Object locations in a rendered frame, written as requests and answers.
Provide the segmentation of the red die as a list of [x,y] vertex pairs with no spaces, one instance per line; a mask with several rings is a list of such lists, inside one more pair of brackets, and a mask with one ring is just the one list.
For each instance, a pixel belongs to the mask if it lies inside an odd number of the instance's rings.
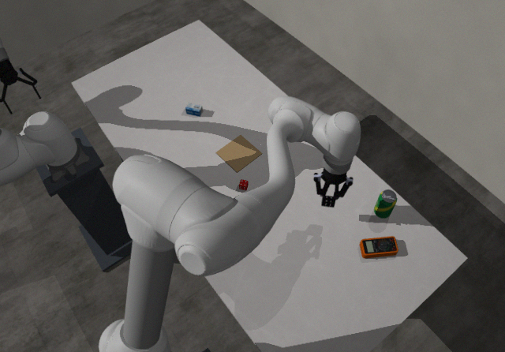
[[239,184],[239,189],[247,190],[248,185],[249,185],[248,181],[241,179],[240,184]]

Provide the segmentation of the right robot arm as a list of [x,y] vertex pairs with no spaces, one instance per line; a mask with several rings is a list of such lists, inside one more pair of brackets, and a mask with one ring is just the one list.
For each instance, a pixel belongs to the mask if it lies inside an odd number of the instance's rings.
[[171,352],[162,323],[175,255],[191,274],[209,276],[261,243],[294,193],[287,142],[319,149],[331,174],[350,169],[361,139],[354,114],[331,116],[290,96],[274,99],[267,114],[269,181],[235,198],[156,155],[133,155],[118,167],[113,191],[133,243],[125,320],[104,330],[99,352]]

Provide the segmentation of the tan flat mat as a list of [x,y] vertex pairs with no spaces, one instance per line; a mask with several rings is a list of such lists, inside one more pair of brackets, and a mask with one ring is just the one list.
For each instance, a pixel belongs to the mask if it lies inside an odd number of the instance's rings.
[[218,150],[216,154],[236,172],[239,172],[263,153],[240,135]]

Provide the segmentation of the black die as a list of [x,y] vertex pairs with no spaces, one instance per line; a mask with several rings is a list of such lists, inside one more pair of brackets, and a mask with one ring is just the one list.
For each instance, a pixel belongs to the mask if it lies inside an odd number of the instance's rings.
[[324,207],[332,207],[332,204],[333,204],[333,197],[326,196],[324,201]]

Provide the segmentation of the green soda can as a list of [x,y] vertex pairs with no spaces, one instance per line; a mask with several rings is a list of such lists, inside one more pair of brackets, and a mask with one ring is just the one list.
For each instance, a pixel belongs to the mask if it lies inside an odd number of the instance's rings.
[[380,195],[374,207],[376,216],[381,219],[386,219],[390,216],[395,204],[397,202],[396,194],[394,191],[386,189]]

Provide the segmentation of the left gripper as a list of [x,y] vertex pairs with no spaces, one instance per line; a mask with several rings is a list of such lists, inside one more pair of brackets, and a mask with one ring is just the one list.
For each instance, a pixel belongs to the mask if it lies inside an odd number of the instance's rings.
[[[22,79],[22,78],[18,77],[17,76],[18,73],[25,75],[27,78],[29,78],[31,81],[33,81],[33,83],[30,82],[30,81],[27,81],[25,79]],[[11,114],[12,114],[12,111],[10,110],[10,108],[7,105],[7,103],[4,100],[4,98],[6,96],[6,90],[7,90],[8,85],[11,85],[12,83],[15,83],[16,81],[21,81],[21,82],[24,82],[26,84],[30,84],[35,89],[36,94],[38,95],[38,97],[41,99],[39,93],[36,90],[37,80],[35,78],[31,77],[26,72],[24,72],[24,70],[22,68],[20,68],[18,71],[16,71],[13,68],[12,64],[10,63],[9,59],[1,61],[0,62],[0,82],[4,83],[4,88],[3,88],[2,98],[0,99],[0,102],[2,104],[6,105],[7,109],[9,110],[9,112]]]

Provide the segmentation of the orange multimeter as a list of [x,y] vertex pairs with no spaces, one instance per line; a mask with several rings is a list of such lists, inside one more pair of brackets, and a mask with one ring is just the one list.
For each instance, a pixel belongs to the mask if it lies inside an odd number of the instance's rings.
[[363,258],[395,256],[398,252],[394,236],[362,239],[360,248]]

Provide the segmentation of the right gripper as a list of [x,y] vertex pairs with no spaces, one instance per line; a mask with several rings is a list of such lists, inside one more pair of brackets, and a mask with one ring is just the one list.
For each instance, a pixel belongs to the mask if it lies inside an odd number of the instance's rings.
[[[347,173],[347,172],[346,172]],[[350,186],[353,184],[353,178],[350,177],[348,178],[345,174],[331,174],[327,172],[325,169],[321,174],[314,173],[314,181],[316,183],[316,192],[318,195],[323,197],[322,204],[321,206],[324,206],[324,201],[326,197],[326,193],[328,190],[328,187],[330,185],[335,185],[335,192],[333,196],[333,204],[332,207],[335,206],[335,200],[339,199],[339,197],[344,197],[346,194],[346,191]],[[325,181],[324,187],[321,189],[320,188],[320,179],[323,179]],[[343,187],[339,191],[339,184],[344,183]],[[327,183],[327,184],[326,184]]]

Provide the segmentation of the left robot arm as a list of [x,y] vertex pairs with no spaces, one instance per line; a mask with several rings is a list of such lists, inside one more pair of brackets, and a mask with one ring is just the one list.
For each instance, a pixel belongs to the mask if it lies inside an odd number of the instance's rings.
[[[23,131],[24,130],[24,131]],[[65,123],[46,111],[33,114],[20,134],[0,128],[0,185],[46,165],[54,182],[90,162]]]

